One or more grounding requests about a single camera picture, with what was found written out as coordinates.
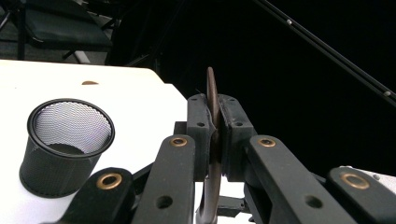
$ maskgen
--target mesh pen holder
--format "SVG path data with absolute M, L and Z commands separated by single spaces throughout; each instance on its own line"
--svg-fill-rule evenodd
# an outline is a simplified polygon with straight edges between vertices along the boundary
M 38 106 L 27 129 L 20 179 L 27 190 L 45 198 L 80 189 L 115 136 L 114 124 L 102 109 L 76 99 Z

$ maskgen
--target screw hole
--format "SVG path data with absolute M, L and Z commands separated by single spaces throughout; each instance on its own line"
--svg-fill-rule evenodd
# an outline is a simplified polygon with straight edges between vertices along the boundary
M 269 138 L 262 138 L 259 140 L 259 143 L 263 146 L 263 147 L 274 147 L 276 145 L 276 142 L 272 139 Z
M 96 181 L 96 187 L 99 189 L 114 189 L 122 180 L 122 176 L 119 174 L 111 173 L 99 176 Z
M 156 205 L 157 205 L 157 208 L 159 208 L 159 209 L 164 209 L 164 208 L 167 208 L 167 207 L 169 207 L 170 205 L 172 205 L 172 203 L 173 203 L 173 200 L 172 200 L 171 197 L 169 197 L 169 196 L 162 196 L 162 197 L 160 197 L 160 198 L 157 199 Z
M 109 185 L 109 184 L 114 183 L 116 180 L 117 180 L 117 178 L 116 178 L 115 176 L 112 175 L 112 176 L 106 177 L 102 182 L 103 182 L 105 185 Z
M 322 201 L 312 195 L 305 196 L 305 203 L 308 204 L 308 206 L 313 207 L 313 208 L 321 208 L 323 206 Z
M 368 189 L 370 188 L 369 182 L 363 177 L 355 174 L 342 174 L 341 179 L 350 187 L 355 189 Z
M 170 143 L 174 147 L 184 147 L 184 146 L 187 145 L 187 139 L 185 139 L 185 138 L 173 138 Z
M 381 176 L 379 176 L 379 175 L 373 175 L 373 178 L 376 179 L 376 180 L 379 180 L 379 179 L 381 178 Z

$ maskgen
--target black background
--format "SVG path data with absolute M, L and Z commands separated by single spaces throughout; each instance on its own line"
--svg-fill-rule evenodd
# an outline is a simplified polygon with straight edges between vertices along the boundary
M 395 3 L 272 3 L 396 89 Z M 139 66 L 186 98 L 206 91 L 212 66 L 219 93 L 238 99 L 258 133 L 281 139 L 318 175 L 340 165 L 396 175 L 395 107 L 252 1 L 147 1 L 124 18 L 114 52 L 113 65 L 148 53 Z

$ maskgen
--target mesh rim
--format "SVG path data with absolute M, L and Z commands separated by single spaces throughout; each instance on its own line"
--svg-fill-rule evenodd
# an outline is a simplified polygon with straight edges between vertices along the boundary
M 42 111 L 42 109 L 46 108 L 49 105 L 54 105 L 54 104 L 60 104 L 60 103 L 77 103 L 77 104 L 82 104 L 82 105 L 87 105 L 95 110 L 97 110 L 100 114 L 102 114 L 105 119 L 107 120 L 109 126 L 110 126 L 110 136 L 108 137 L 108 140 L 106 143 L 98 150 L 95 150 L 94 152 L 89 152 L 89 153 L 84 153 L 84 154 L 68 154 L 68 153 L 63 153 L 58 150 L 55 150 L 49 146 L 47 146 L 36 134 L 35 132 L 35 120 Z M 27 121 L 27 130 L 29 133 L 29 137 L 32 139 L 32 141 L 40 148 L 42 148 L 45 152 L 49 153 L 50 155 L 62 157 L 65 159 L 88 159 L 91 157 L 94 157 L 96 155 L 102 154 L 104 151 L 106 151 L 111 144 L 114 141 L 115 138 L 115 130 L 114 130 L 114 124 L 113 121 L 111 120 L 110 116 L 103 111 L 101 108 L 99 108 L 96 105 L 93 105 L 89 102 L 82 101 L 79 99 L 73 99 L 73 98 L 60 98 L 60 99 L 54 99 L 47 101 L 38 107 L 36 107 L 30 114 L 29 119 Z

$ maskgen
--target white tabletop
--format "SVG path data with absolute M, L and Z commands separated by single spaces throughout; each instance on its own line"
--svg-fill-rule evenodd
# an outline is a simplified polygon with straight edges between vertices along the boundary
M 99 84 L 81 85 L 84 81 Z M 138 171 L 155 161 L 162 140 L 173 134 L 175 121 L 187 119 L 185 98 L 148 69 L 0 60 L 0 223 L 54 222 L 73 199 L 74 194 L 60 199 L 37 197 L 19 180 L 27 118 L 36 106 L 56 98 L 90 102 L 114 122 L 115 140 L 92 173 L 107 167 Z M 202 184 L 197 183 L 195 206 L 201 192 Z M 221 192 L 243 197 L 241 184 L 225 185 Z M 219 223 L 240 222 L 221 217 Z

